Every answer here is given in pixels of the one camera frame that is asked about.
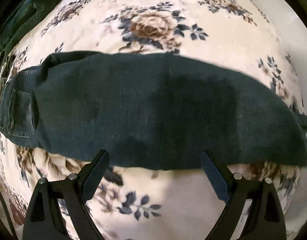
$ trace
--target cable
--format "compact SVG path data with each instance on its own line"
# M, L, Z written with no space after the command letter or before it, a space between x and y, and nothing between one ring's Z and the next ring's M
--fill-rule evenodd
M11 233L12 233L13 237L15 238L15 240L18 240L18 236L17 236L17 234L15 232L15 227L13 226L13 223L12 223L12 220L11 220L11 217L10 217L10 214L9 214L8 207L6 205L6 202L5 202L1 192L0 192L0 202L2 204L4 213L6 214L7 221L8 221L9 227L11 229Z

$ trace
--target white wall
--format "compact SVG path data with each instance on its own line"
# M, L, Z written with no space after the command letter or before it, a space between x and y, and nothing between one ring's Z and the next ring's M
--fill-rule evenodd
M307 111L307 28L284 0L253 0L269 17L289 52L298 74ZM296 193L285 215L286 228L298 232L307 219L307 168L302 171Z

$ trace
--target back pocket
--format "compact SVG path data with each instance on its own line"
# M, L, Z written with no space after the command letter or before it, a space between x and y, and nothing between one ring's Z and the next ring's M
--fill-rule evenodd
M31 95L13 90L9 105L8 133L17 137L28 138L33 132Z

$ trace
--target bedsheet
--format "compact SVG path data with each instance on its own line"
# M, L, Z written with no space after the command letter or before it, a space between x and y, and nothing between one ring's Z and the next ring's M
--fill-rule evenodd
M70 50L168 52L210 62L256 78L287 106L305 113L291 58L270 19L252 0L62 0L13 49L10 76L40 64L52 52ZM0 179L18 224L23 224L39 178L64 179L84 164L17 146L0 133ZM298 166L269 162L230 169L247 179L270 177L284 213L301 175ZM59 205L70 237L78 239L64 201ZM87 203L105 239L123 240L204 239L224 206L202 170L121 167L111 168ZM249 206L232 239L239 236Z

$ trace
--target dark denim pants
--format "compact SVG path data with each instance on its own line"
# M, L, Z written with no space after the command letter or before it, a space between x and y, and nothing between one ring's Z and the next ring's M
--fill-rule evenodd
M0 131L24 147L111 165L200 168L208 149L225 164L307 165L294 113L242 73L170 54L49 55L5 85Z

